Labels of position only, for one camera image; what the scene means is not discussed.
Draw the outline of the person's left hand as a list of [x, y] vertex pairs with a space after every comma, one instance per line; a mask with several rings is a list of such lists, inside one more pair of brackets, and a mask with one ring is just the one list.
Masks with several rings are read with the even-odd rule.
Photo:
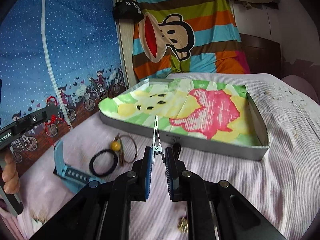
[[12, 152], [9, 149], [3, 151], [5, 153], [5, 167], [2, 172], [2, 179], [5, 182], [4, 192], [6, 194], [16, 194], [20, 189], [20, 181], [16, 168], [16, 163], [13, 159]]

